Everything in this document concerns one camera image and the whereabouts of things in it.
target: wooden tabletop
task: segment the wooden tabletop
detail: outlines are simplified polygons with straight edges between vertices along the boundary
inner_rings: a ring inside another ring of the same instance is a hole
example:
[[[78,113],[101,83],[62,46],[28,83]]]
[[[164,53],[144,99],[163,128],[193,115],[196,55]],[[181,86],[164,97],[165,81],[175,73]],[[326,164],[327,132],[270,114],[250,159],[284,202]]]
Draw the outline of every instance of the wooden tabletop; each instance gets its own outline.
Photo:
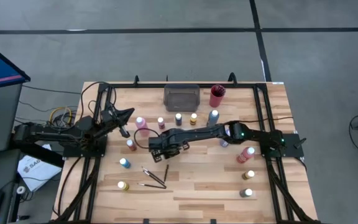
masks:
[[[86,82],[84,88],[92,82]],[[267,83],[268,95],[274,118],[291,116],[291,109],[285,87],[282,83]],[[83,96],[84,116],[92,115],[87,105],[96,99],[97,85],[92,86]],[[165,120],[165,130],[177,128],[174,112],[168,112],[163,105],[163,88],[117,88],[116,108],[123,110],[135,108],[130,118],[127,130],[133,139],[136,130],[135,119],[141,116],[146,119],[149,128],[161,133],[157,118]],[[209,105],[209,89],[201,89],[201,103],[197,110],[197,124],[190,125],[190,114],[182,113],[181,128],[201,128],[206,126],[208,113],[212,110]],[[263,95],[260,100],[264,108]],[[255,100],[252,89],[228,88],[226,95],[218,107],[219,123],[230,120],[257,120]],[[251,129],[259,129],[258,123],[247,124]],[[284,133],[295,130],[292,119],[275,121],[275,127]],[[137,134],[139,144],[147,146],[147,138]],[[94,201],[93,223],[141,223],[149,218],[151,223],[209,223],[217,219],[218,223],[274,223],[272,196],[265,159],[260,155],[257,142],[246,141],[241,145],[221,147],[218,139],[209,139],[190,143],[190,149],[181,152],[167,161],[155,163],[147,149],[137,148],[132,152],[126,146],[126,140],[119,131],[108,135],[106,155],[101,160],[98,176],[98,186]],[[255,148],[255,157],[245,164],[236,162],[236,156],[247,146]],[[131,164],[125,169],[119,164],[121,158],[126,158]],[[62,180],[76,158],[69,158],[62,171]],[[63,193],[62,208],[68,206],[78,191],[83,159],[73,169]],[[305,168],[293,158],[283,158],[288,188],[299,206],[311,218],[317,219],[313,199],[310,192]],[[147,177],[141,166],[163,178],[166,165],[169,164],[167,189],[155,189],[137,185],[156,184]],[[241,175],[247,170],[254,170],[255,177],[243,180]],[[119,181],[129,184],[129,190],[123,192],[117,187]],[[252,189],[253,196],[242,198],[239,191]],[[283,198],[279,193],[282,216],[286,218]],[[81,217],[85,217],[88,194],[84,197]]]

